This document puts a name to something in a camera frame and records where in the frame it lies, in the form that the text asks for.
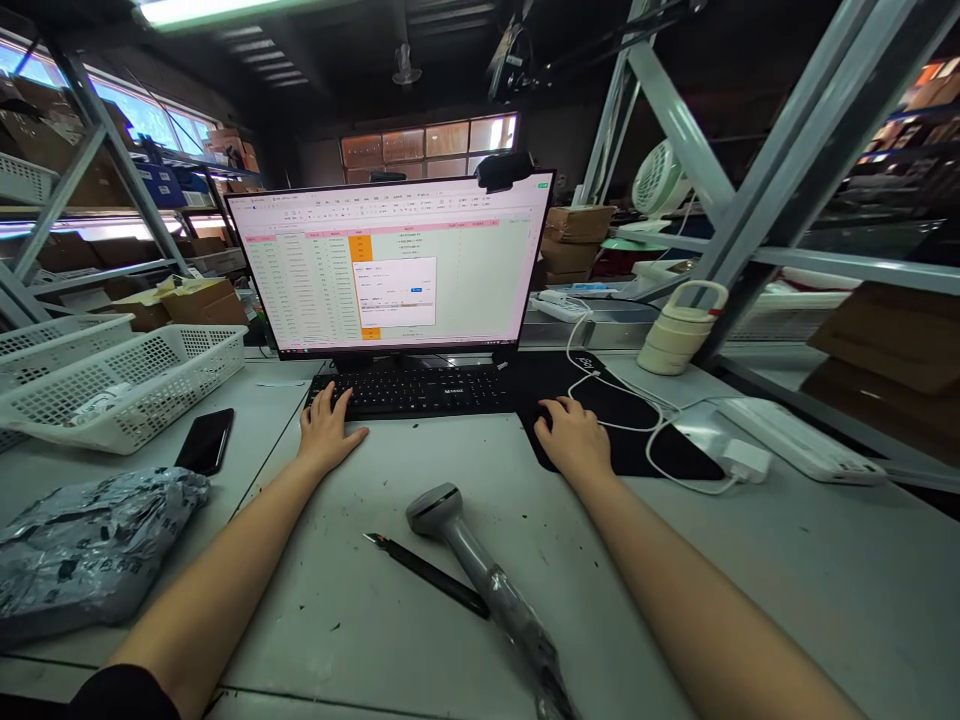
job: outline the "monitor stand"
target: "monitor stand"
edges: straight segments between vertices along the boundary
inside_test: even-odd
[[[386,357],[377,358],[371,355],[361,355],[360,353],[338,353],[332,355],[334,365],[338,372],[376,372],[378,370],[420,370],[430,367],[426,360],[405,355],[403,353],[392,353]]]

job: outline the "black smartphone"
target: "black smartphone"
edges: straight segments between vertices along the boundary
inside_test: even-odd
[[[220,472],[233,415],[234,410],[230,408],[194,420],[177,456],[177,467],[207,476]]]

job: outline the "spreadsheet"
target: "spreadsheet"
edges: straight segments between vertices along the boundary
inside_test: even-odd
[[[519,336],[550,198],[538,173],[229,198],[281,350]]]

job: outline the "keyboard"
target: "keyboard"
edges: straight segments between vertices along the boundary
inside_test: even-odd
[[[347,420],[482,415],[513,412],[506,384],[493,365],[371,370],[317,375],[310,384],[305,406],[331,380],[336,382],[333,402],[353,388]]]

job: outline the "mouse pad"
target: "mouse pad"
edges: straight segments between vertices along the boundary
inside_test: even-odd
[[[623,384],[607,372],[604,364],[591,353],[571,351],[573,359],[589,370],[598,370],[607,382]],[[503,375],[514,393],[517,415],[527,433],[537,460],[547,470],[556,472],[533,425],[540,417],[537,402],[543,398],[566,395],[569,387],[583,377],[563,352],[527,352],[514,355]],[[657,413],[640,398],[615,390],[596,380],[587,380],[574,390],[576,399],[605,422],[625,427],[652,427]],[[650,433],[607,428],[610,436],[613,470],[617,475],[663,477],[647,462],[644,448]],[[681,480],[722,480],[723,470],[673,426],[660,431],[650,452],[654,462],[664,471]]]

